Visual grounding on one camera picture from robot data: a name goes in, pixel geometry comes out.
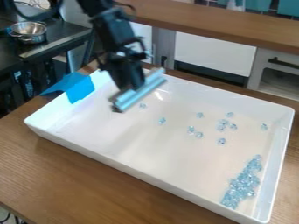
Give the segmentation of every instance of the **blue cloth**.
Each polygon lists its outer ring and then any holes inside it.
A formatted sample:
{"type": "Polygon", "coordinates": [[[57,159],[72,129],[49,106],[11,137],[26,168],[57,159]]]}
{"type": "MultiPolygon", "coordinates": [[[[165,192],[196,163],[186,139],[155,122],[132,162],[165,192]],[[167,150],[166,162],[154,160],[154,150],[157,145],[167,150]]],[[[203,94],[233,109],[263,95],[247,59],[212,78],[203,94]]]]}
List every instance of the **blue cloth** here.
{"type": "Polygon", "coordinates": [[[42,95],[47,95],[57,91],[64,91],[71,103],[84,99],[94,91],[94,84],[89,75],[80,73],[70,73],[62,80],[45,90],[42,95]]]}

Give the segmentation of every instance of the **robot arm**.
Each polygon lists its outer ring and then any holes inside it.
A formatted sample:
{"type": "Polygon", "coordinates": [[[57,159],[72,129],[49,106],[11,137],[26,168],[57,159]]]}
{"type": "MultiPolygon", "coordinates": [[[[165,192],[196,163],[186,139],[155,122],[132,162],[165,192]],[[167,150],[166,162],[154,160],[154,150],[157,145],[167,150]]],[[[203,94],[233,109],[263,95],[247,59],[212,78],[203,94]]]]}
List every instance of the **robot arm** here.
{"type": "MultiPolygon", "coordinates": [[[[62,4],[58,1],[54,9],[42,15],[27,17],[18,10],[13,0],[11,8],[28,20],[42,20],[56,13],[62,4]]],[[[130,17],[121,7],[115,7],[113,0],[77,0],[82,10],[91,18],[95,34],[99,37],[103,51],[99,68],[109,72],[120,93],[111,97],[113,108],[122,112],[139,99],[150,93],[165,82],[161,76],[163,70],[155,70],[151,77],[145,78],[141,60],[146,59],[147,53],[141,38],[135,36],[129,23],[130,17]],[[137,43],[141,47],[136,52],[129,46],[137,43]]]]}

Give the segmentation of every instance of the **wooden shelf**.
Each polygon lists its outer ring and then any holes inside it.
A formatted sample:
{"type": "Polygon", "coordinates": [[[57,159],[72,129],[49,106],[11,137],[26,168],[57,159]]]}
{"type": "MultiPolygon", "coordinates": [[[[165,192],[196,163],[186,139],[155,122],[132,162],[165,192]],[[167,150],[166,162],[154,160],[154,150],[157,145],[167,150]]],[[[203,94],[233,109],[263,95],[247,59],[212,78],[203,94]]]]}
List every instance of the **wooden shelf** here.
{"type": "Polygon", "coordinates": [[[171,0],[119,0],[136,7],[136,22],[299,54],[299,22],[171,0]]]}

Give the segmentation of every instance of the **metal part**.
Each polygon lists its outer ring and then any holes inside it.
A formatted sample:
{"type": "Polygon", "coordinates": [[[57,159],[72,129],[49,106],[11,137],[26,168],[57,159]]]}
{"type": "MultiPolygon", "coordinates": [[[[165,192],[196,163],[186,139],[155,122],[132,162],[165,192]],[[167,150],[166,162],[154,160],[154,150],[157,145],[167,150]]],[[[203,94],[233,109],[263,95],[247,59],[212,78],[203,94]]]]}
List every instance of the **metal part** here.
{"type": "Polygon", "coordinates": [[[165,70],[163,68],[153,68],[149,76],[145,79],[145,84],[138,90],[128,89],[113,95],[109,100],[113,103],[115,112],[124,112],[135,103],[141,100],[147,94],[166,82],[163,77],[165,70]]]}
{"type": "Polygon", "coordinates": [[[12,25],[10,29],[10,36],[26,45],[35,45],[46,41],[45,23],[21,22],[12,25]]]}

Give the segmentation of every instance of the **blue object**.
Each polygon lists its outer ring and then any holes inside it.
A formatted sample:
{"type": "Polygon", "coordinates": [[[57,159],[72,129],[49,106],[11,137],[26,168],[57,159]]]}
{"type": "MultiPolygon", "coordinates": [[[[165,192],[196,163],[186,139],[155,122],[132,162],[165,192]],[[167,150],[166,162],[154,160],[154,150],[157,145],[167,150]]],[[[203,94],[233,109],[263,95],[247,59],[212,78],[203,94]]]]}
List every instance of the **blue object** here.
{"type": "Polygon", "coordinates": [[[68,100],[71,103],[75,103],[92,93],[94,91],[94,84],[89,75],[70,73],[41,94],[47,95],[57,91],[66,92],[68,100]]]}
{"type": "MultiPolygon", "coordinates": [[[[218,4],[227,5],[229,0],[218,0],[218,4]]],[[[268,11],[272,0],[246,0],[246,9],[253,11],[268,11]]]]}
{"type": "Polygon", "coordinates": [[[243,1],[244,0],[235,0],[236,6],[243,6],[243,1]]]}
{"type": "Polygon", "coordinates": [[[298,0],[280,0],[278,4],[278,14],[299,17],[298,0]]]}
{"type": "Polygon", "coordinates": [[[166,119],[165,119],[165,117],[160,118],[160,120],[159,120],[159,124],[162,125],[162,124],[164,124],[164,123],[166,123],[166,119]]]}
{"type": "Polygon", "coordinates": [[[195,137],[197,137],[197,138],[202,138],[203,136],[204,136],[203,132],[198,131],[195,133],[195,137]]]}
{"type": "Polygon", "coordinates": [[[261,125],[261,129],[262,129],[262,130],[268,130],[268,126],[267,126],[265,123],[263,123],[263,124],[261,125]]]}
{"type": "Polygon", "coordinates": [[[219,145],[225,145],[226,144],[226,139],[225,138],[220,138],[219,140],[218,140],[218,144],[219,145]]]}
{"type": "Polygon", "coordinates": [[[229,189],[220,203],[226,207],[236,209],[241,200],[255,196],[254,189],[261,183],[256,176],[261,167],[261,155],[256,155],[239,174],[238,178],[232,179],[229,189]]]}
{"type": "Polygon", "coordinates": [[[234,113],[233,113],[233,112],[228,112],[228,113],[226,114],[226,116],[227,116],[227,117],[233,117],[233,116],[234,116],[234,113]]]}
{"type": "Polygon", "coordinates": [[[196,117],[197,117],[197,118],[203,118],[203,117],[204,117],[204,113],[202,113],[202,112],[198,112],[198,113],[196,114],[196,117]]]}
{"type": "Polygon", "coordinates": [[[146,103],[144,103],[144,102],[141,102],[140,104],[139,104],[139,108],[141,108],[141,109],[146,109],[148,106],[146,105],[146,103]]]}
{"type": "Polygon", "coordinates": [[[226,126],[224,124],[219,124],[217,126],[217,130],[220,131],[220,132],[223,132],[226,130],[226,126]]]}
{"type": "Polygon", "coordinates": [[[195,131],[194,126],[189,126],[189,127],[188,127],[188,134],[189,134],[189,135],[193,135],[193,134],[194,134],[194,131],[195,131]]]}
{"type": "Polygon", "coordinates": [[[237,129],[238,129],[237,124],[235,124],[235,123],[231,123],[230,129],[231,129],[231,130],[237,130],[237,129]]]}

